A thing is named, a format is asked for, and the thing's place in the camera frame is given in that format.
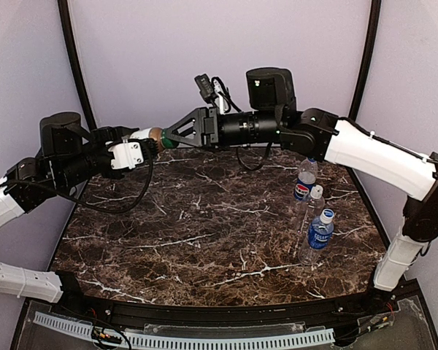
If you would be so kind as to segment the clear Pepsi bottle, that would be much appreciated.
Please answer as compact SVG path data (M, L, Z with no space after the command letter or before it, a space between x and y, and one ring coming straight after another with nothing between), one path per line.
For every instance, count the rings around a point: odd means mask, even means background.
M311 192L318 176L318 163L312 158L307 158L300 163L299 174L293 189L296 200L302 201Z

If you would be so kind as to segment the clear bottle white cap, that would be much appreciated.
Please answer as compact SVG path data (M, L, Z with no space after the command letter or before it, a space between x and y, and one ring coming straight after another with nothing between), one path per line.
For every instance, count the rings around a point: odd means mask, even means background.
M315 216L319 216L325 205L323 187L315 185L309 194L304 197L297 211L296 232L300 235L305 232Z

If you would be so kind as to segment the green bottle cap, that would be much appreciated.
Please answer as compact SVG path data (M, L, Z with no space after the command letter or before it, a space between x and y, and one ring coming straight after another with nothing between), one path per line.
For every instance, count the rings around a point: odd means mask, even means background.
M167 137L166 129L163 129L161 132L161 144L164 149L173 149L175 145L173 145L172 140Z

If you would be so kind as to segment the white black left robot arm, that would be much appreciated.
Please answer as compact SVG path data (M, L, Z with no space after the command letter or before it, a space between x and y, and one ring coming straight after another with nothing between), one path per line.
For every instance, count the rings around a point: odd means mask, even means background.
M87 131L76 112L61 112L39 123L40 149L11 167L0 179L0 228L33 211L46 200L62 197L102 213L123 214L142 199L118 210L85 203L72 195L95 175L121 179L143 163L153 165L163 150L161 128L104 127ZM33 271L0 262L0 293L58 303L80 292L69 273Z

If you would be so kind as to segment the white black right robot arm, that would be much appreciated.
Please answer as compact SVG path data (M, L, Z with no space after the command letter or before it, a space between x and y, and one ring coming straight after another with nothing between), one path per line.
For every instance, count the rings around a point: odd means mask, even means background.
M316 161L347 166L406 193L404 224L374 271L373 286L394 290L423 247L438 237L438 154L423 155L322 109L297 109L291 72L265 67L246 74L250 112L221 114L227 93L206 75L195 78L205 106L165 129L165 147L213 148L275 143Z

